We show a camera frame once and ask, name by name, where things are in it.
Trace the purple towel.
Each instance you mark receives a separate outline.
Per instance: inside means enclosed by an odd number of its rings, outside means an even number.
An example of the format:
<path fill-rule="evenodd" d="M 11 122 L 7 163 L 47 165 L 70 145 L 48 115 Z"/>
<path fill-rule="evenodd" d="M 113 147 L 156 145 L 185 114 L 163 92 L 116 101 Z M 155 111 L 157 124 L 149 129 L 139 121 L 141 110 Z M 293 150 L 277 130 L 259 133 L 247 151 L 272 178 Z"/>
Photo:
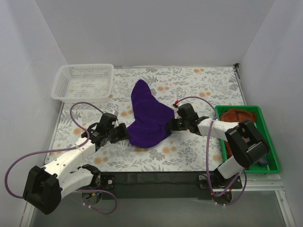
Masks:
<path fill-rule="evenodd" d="M 171 135 L 167 125 L 175 117 L 174 110 L 160 103 L 142 79 L 136 82 L 131 101 L 134 122 L 127 128 L 131 145 L 152 148 Z"/>

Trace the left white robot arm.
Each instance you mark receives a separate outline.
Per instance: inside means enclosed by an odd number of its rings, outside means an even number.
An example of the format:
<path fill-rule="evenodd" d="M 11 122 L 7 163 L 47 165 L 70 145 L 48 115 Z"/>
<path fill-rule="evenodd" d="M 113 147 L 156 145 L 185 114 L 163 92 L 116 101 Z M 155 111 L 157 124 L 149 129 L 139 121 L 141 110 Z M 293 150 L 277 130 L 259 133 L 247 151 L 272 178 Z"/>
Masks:
<path fill-rule="evenodd" d="M 74 147 L 43 167 L 35 166 L 29 171 L 23 199 L 48 215 L 74 191 L 80 190 L 89 197 L 94 193 L 99 196 L 109 193 L 115 187 L 115 177 L 101 173 L 90 164 L 80 164 L 107 143 L 118 143 L 130 137 L 125 123 L 117 122 L 117 116 L 103 114 L 99 122 L 81 134 Z"/>

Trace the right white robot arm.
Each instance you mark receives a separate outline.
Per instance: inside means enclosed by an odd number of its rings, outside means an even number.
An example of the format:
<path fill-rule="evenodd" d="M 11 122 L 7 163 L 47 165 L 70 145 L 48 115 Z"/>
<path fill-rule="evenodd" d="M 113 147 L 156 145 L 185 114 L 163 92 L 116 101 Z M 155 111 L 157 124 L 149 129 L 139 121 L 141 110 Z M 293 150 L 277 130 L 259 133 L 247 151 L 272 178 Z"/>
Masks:
<path fill-rule="evenodd" d="M 211 137 L 226 141 L 232 151 L 232 156 L 214 171 L 206 168 L 206 178 L 209 187 L 228 182 L 230 187 L 239 174 L 264 158 L 270 151 L 270 145 L 259 132 L 252 121 L 223 122 L 208 117 L 199 117 L 189 103 L 178 105 L 179 118 L 171 118 L 169 131 L 190 131 L 198 136 L 206 136 L 207 143 Z"/>

